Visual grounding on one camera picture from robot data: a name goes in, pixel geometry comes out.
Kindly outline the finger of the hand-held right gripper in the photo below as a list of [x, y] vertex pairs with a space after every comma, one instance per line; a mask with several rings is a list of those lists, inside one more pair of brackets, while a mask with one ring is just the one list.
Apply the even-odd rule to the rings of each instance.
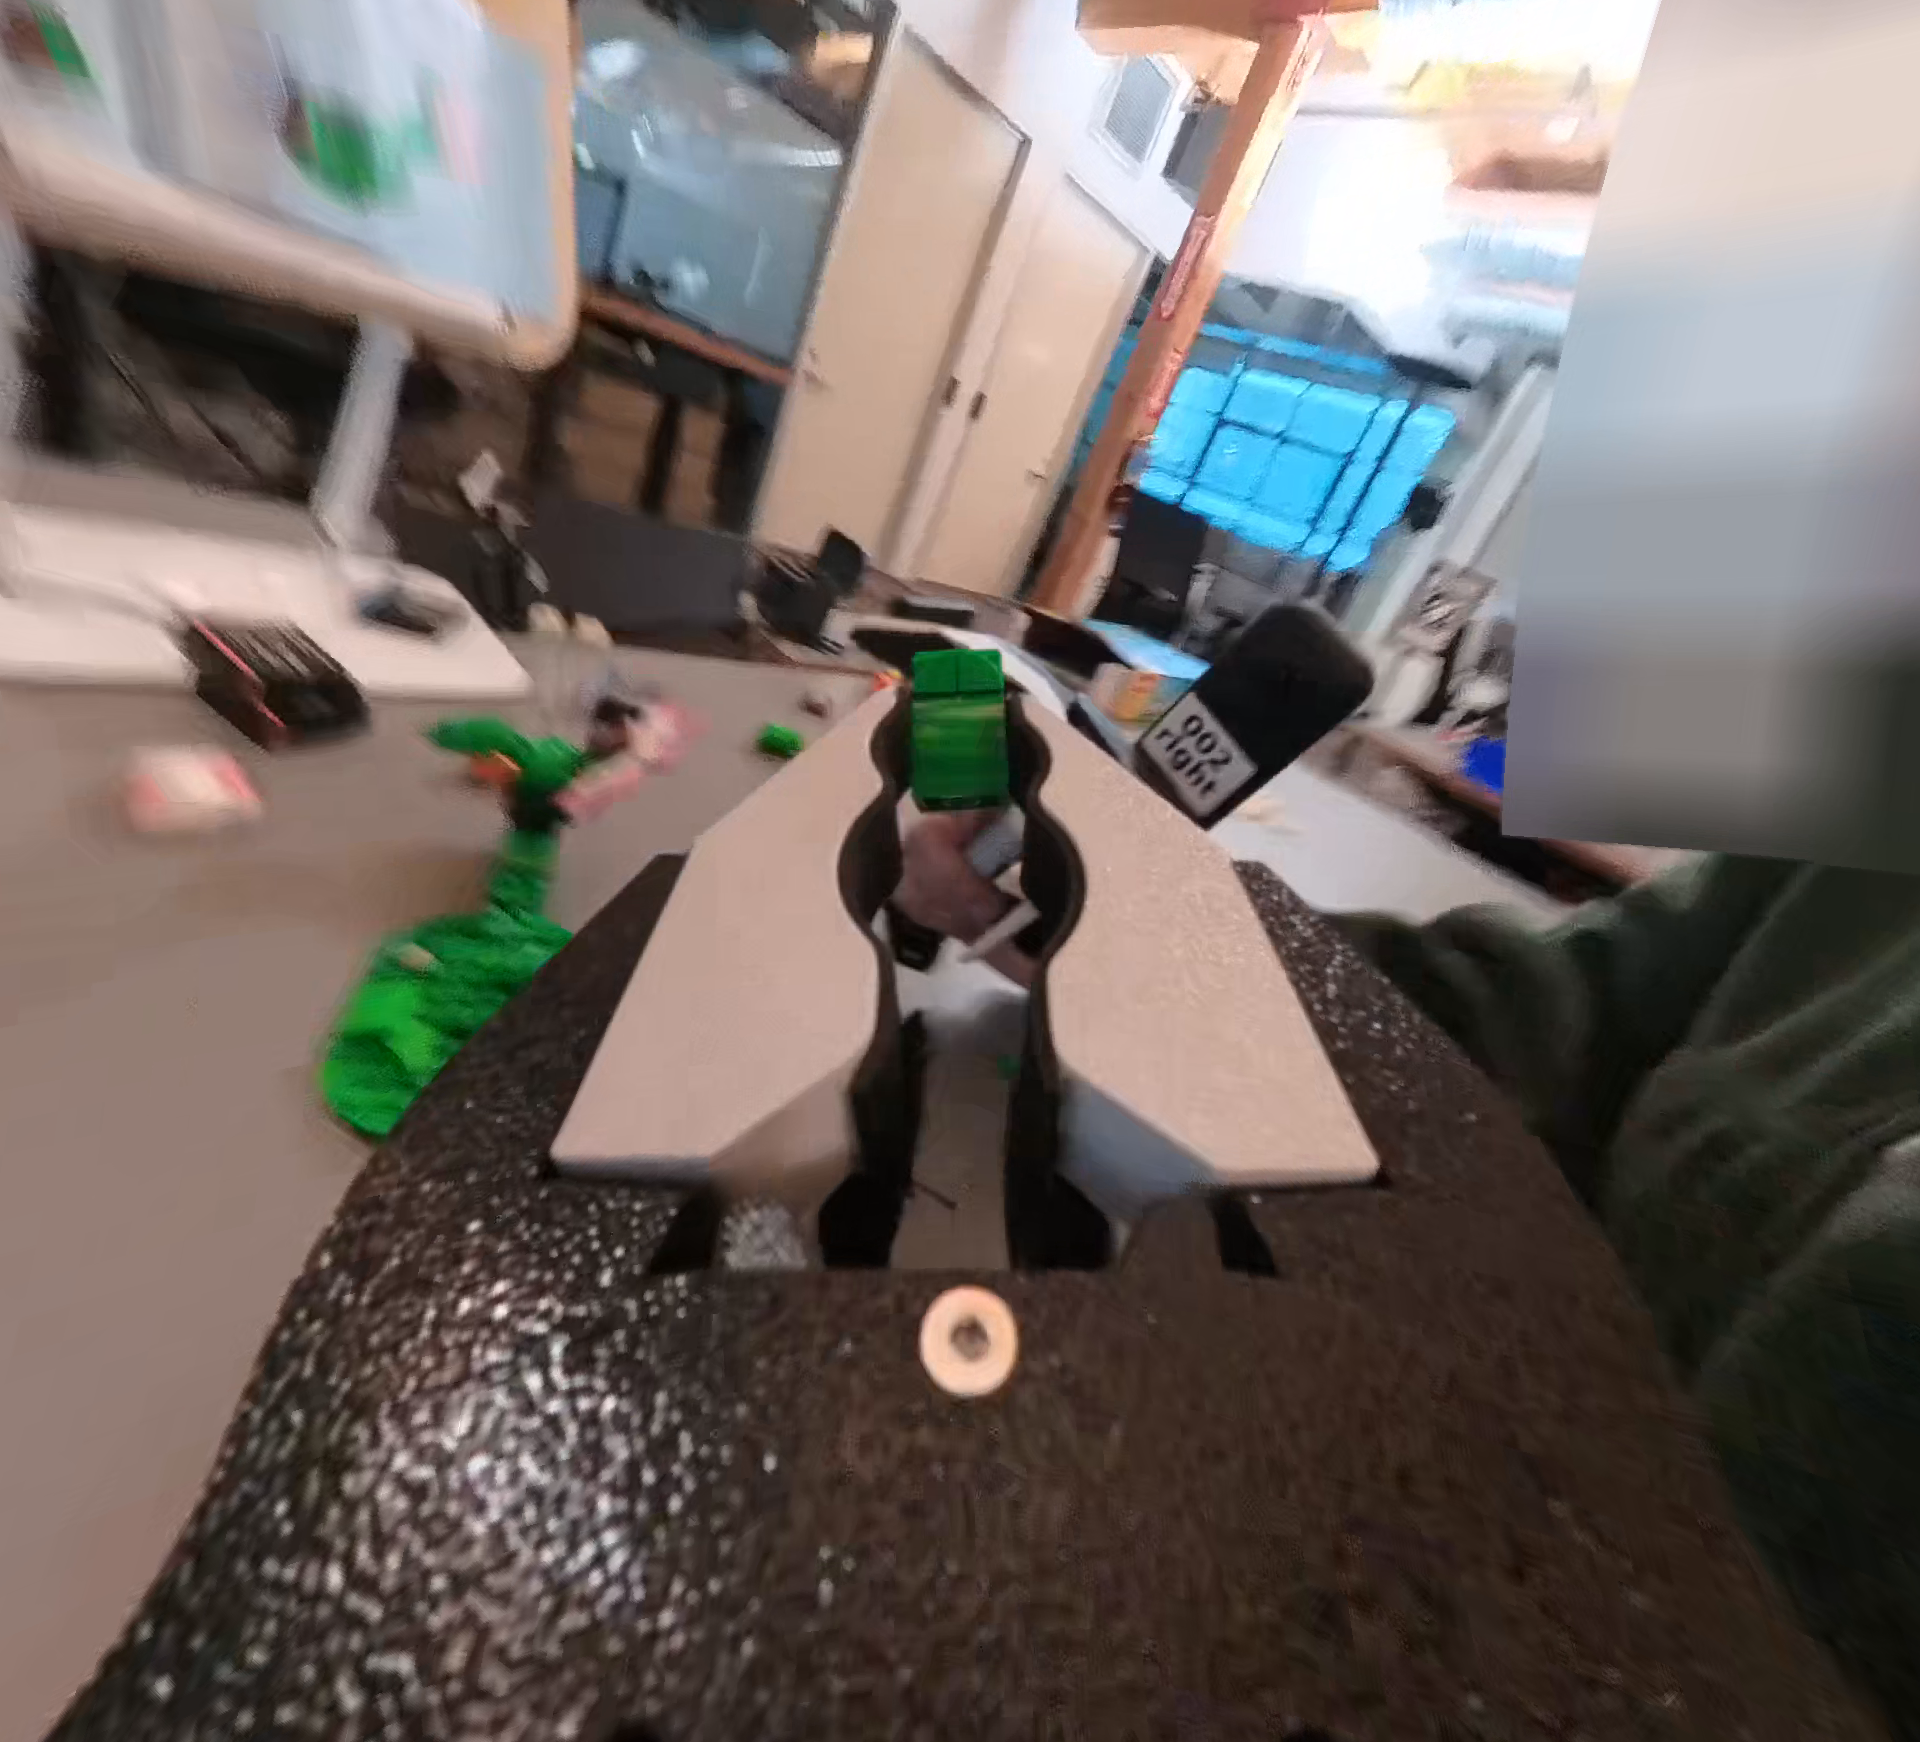
[[966, 864], [990, 901], [959, 947], [963, 962], [1041, 962], [1042, 909], [1025, 891], [1025, 816], [997, 816], [966, 846]]

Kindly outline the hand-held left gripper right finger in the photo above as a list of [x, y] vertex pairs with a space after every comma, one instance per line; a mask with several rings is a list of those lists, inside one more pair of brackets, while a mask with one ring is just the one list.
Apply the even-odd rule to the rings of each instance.
[[1006, 1189], [1192, 1196], [1375, 1180], [1384, 1154], [1224, 846], [1025, 699], [1006, 740], [1034, 901]]

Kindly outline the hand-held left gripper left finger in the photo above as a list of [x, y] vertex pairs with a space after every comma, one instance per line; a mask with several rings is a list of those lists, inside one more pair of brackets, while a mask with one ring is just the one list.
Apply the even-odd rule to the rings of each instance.
[[906, 690], [872, 690], [690, 846], [550, 1143], [558, 1173], [794, 1203], [851, 1171], [906, 1173], [922, 1106], [881, 936], [903, 733]]

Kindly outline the green lego brick assembly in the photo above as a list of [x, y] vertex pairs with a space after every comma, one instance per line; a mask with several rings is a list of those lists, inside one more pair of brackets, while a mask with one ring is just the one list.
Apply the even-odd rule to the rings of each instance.
[[1014, 802], [1006, 669], [997, 650], [925, 650], [906, 669], [906, 796], [935, 813]]

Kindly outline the person's right forearm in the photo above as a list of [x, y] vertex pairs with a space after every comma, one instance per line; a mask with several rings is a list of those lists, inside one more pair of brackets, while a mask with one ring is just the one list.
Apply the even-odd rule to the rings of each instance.
[[1785, 862], [1706, 852], [1546, 930], [1496, 901], [1437, 919], [1331, 915], [1331, 930], [1511, 1092], [1571, 1190], [1595, 1196], [1620, 1108], [1789, 874]]

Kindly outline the green lego plant build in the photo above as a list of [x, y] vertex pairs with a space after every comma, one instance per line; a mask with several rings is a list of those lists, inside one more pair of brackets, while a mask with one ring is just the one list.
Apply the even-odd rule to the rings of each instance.
[[478, 901], [381, 936], [329, 1033], [320, 1106], [372, 1143], [572, 942], [550, 915], [558, 840], [676, 766], [690, 716], [666, 699], [602, 690], [583, 740], [504, 716], [442, 716], [422, 740], [495, 788], [504, 834]]

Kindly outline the lego instruction booklet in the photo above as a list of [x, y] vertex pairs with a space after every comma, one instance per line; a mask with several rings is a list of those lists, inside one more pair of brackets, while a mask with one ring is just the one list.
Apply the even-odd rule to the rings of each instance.
[[577, 321], [568, 0], [5, 0], [5, 220], [542, 367]]

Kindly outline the framed marker poster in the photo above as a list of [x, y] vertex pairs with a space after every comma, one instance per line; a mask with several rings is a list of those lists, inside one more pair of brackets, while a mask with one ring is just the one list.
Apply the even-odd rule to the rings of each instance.
[[1482, 617], [1489, 586], [1496, 586], [1496, 578], [1485, 578], [1475, 564], [1456, 564], [1456, 560], [1425, 564], [1425, 578], [1407, 591], [1396, 640], [1407, 655], [1445, 655], [1456, 640], [1456, 630]]

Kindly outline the black computer monitor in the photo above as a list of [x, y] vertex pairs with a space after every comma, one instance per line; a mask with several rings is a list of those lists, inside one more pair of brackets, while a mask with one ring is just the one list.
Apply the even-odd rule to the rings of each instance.
[[1135, 627], [1171, 640], [1210, 547], [1210, 515], [1160, 494], [1130, 494], [1114, 529], [1114, 560], [1086, 621]]

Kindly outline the black open case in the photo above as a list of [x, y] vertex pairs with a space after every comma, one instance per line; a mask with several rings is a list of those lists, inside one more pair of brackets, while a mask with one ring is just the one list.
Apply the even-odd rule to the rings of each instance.
[[865, 572], [872, 557], [842, 529], [829, 529], [812, 557], [761, 557], [749, 583], [761, 630], [790, 650], [842, 655], [829, 627], [862, 591]]

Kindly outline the white door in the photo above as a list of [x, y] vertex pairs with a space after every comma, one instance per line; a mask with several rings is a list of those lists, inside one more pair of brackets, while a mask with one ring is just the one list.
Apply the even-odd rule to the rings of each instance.
[[886, 46], [757, 489], [761, 547], [897, 544], [1025, 151], [922, 34]]
[[1149, 280], [1149, 247], [1065, 181], [1014, 282], [966, 434], [913, 572], [1014, 591], [1050, 520], [1076, 428]]

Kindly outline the black flat panel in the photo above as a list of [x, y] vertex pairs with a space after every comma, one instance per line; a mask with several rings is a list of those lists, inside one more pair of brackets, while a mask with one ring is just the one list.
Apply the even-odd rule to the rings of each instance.
[[520, 547], [542, 601], [592, 617], [609, 637], [696, 640], [743, 630], [749, 544], [724, 529], [681, 529], [542, 489], [530, 506]]

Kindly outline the black battery pack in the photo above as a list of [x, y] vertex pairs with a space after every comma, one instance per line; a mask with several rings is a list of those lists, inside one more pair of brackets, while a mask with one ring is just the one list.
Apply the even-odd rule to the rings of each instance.
[[290, 621], [191, 617], [174, 640], [196, 700], [257, 750], [331, 743], [372, 731], [359, 679]]

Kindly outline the pink white packet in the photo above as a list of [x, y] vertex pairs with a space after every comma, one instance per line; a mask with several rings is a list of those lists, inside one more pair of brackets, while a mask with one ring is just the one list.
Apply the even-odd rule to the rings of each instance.
[[134, 743], [126, 820], [148, 840], [196, 840], [260, 820], [251, 766], [222, 743]]

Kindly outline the wooden book stand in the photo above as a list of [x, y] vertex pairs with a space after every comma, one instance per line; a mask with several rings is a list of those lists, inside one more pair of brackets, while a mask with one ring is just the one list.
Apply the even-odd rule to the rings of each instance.
[[[568, 0], [5, 0], [5, 684], [191, 684], [184, 621], [284, 621], [366, 699], [504, 700], [515, 655], [372, 506], [411, 356], [577, 326]], [[354, 326], [306, 540], [15, 434], [25, 248]]]

